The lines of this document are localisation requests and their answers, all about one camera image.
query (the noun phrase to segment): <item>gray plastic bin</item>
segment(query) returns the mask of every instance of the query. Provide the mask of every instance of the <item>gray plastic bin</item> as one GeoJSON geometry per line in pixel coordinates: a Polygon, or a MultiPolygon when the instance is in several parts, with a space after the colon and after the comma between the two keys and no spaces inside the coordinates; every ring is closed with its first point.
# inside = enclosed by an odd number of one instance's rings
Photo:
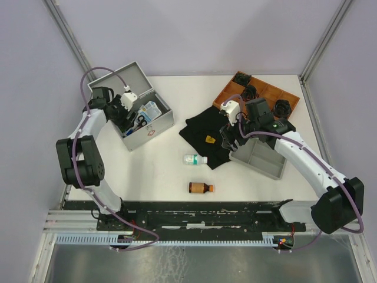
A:
{"type": "Polygon", "coordinates": [[[278,154],[266,143],[262,143],[258,139],[250,139],[244,146],[239,147],[236,152],[230,152],[229,159],[274,180],[282,178],[287,162],[281,154],[278,154]]]}
{"type": "MultiPolygon", "coordinates": [[[[173,111],[161,98],[161,96],[154,90],[153,86],[148,81],[148,78],[145,76],[144,72],[137,64],[137,62],[132,62],[131,64],[116,70],[115,72],[120,75],[130,86],[132,92],[139,96],[138,100],[134,103],[133,109],[131,111],[138,110],[141,105],[145,105],[149,101],[153,101],[162,112],[162,115],[160,117],[152,121],[150,124],[133,132],[127,137],[125,137],[123,133],[119,131],[119,134],[123,138],[123,142],[127,149],[129,151],[133,151],[137,147],[141,146],[142,144],[153,139],[163,131],[173,126],[173,111]]],[[[95,81],[92,81],[88,84],[88,86],[90,90],[93,87],[109,87],[114,90],[114,94],[124,93],[123,83],[113,73],[109,73],[95,81]]]]}

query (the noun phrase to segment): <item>brown bottle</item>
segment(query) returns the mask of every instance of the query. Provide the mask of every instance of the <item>brown bottle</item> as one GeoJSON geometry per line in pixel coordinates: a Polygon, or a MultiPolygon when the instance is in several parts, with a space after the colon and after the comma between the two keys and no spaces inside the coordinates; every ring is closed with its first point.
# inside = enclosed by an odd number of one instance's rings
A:
{"type": "Polygon", "coordinates": [[[188,184],[188,192],[189,193],[206,193],[206,192],[214,192],[213,185],[207,185],[204,183],[189,183],[188,184]]]}

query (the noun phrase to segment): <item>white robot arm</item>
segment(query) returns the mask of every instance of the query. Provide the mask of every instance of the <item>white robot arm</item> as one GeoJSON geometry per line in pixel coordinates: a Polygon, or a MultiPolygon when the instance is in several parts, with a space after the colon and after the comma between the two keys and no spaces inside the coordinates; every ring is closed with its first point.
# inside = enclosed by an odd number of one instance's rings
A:
{"type": "Polygon", "coordinates": [[[74,132],[67,139],[57,141],[56,147],[64,182],[81,188],[77,182],[72,162],[72,158],[76,158],[78,171],[86,188],[84,191],[98,205],[102,214],[110,213],[100,203],[105,203],[107,208],[118,212],[121,208],[121,199],[111,190],[104,179],[104,164],[95,140],[108,120],[111,120],[121,130],[127,128],[133,119],[130,110],[136,99],[137,96],[130,91],[129,87],[125,89],[123,95],[117,96],[114,96],[113,91],[109,88],[94,88],[93,99],[90,101],[90,106],[93,108],[90,114],[84,111],[74,132]],[[72,157],[72,144],[78,132],[80,134],[77,137],[77,156],[72,157]]]}
{"type": "Polygon", "coordinates": [[[220,130],[223,147],[235,151],[249,138],[258,137],[287,158],[319,198],[317,202],[283,201],[278,207],[283,220],[289,223],[314,222],[321,231],[332,233],[357,218],[362,231],[363,183],[357,177],[346,178],[328,165],[286,119],[275,121],[264,98],[246,103],[247,120],[242,117],[240,109],[240,105],[231,100],[221,105],[220,112],[229,118],[229,124],[220,130]]]}

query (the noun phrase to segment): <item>black cloth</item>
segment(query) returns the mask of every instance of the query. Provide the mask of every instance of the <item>black cloth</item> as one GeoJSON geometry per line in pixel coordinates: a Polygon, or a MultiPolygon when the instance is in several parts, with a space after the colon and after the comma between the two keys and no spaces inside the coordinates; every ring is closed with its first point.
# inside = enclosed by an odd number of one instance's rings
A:
{"type": "Polygon", "coordinates": [[[208,157],[211,169],[219,167],[229,160],[229,150],[222,148],[221,127],[228,123],[228,118],[219,113],[215,106],[204,110],[198,116],[187,119],[187,127],[179,132],[201,156],[208,157]]]}

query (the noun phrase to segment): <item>open storage box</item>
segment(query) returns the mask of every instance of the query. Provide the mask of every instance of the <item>open storage box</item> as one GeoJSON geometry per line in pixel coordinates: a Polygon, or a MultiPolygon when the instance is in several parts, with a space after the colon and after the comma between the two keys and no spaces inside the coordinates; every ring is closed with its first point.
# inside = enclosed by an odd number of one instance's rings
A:
{"type": "Polygon", "coordinates": [[[245,165],[274,180],[283,176],[287,160],[258,139],[250,139],[236,152],[230,152],[229,159],[245,165]]]}
{"type": "MultiPolygon", "coordinates": [[[[238,83],[235,83],[234,77],[229,81],[229,83],[225,86],[223,91],[217,96],[215,101],[213,102],[213,105],[216,106],[218,109],[220,109],[220,105],[226,101],[229,97],[240,94],[245,89],[243,85],[240,85],[238,83]]],[[[258,97],[264,97],[269,105],[270,110],[273,109],[275,106],[275,103],[279,99],[284,99],[289,102],[290,108],[292,109],[292,112],[294,111],[297,103],[300,100],[300,97],[297,97],[291,93],[288,93],[287,91],[281,90],[280,88],[277,88],[271,84],[268,84],[264,81],[258,80],[257,78],[251,77],[248,85],[253,85],[257,90],[258,97]]],[[[243,112],[247,113],[246,107],[243,107],[243,112]]]]}
{"type": "MultiPolygon", "coordinates": [[[[138,100],[134,103],[131,111],[137,111],[142,105],[146,105],[149,101],[153,101],[162,112],[160,117],[133,132],[129,136],[125,136],[124,133],[119,130],[119,134],[123,138],[125,146],[129,151],[132,151],[173,126],[173,111],[155,91],[137,62],[132,62],[129,65],[117,69],[115,73],[120,75],[130,86],[132,92],[138,96],[138,100]]],[[[109,87],[114,90],[114,94],[124,93],[123,83],[113,73],[92,81],[88,84],[88,87],[90,90],[92,90],[93,87],[109,87]]]]}

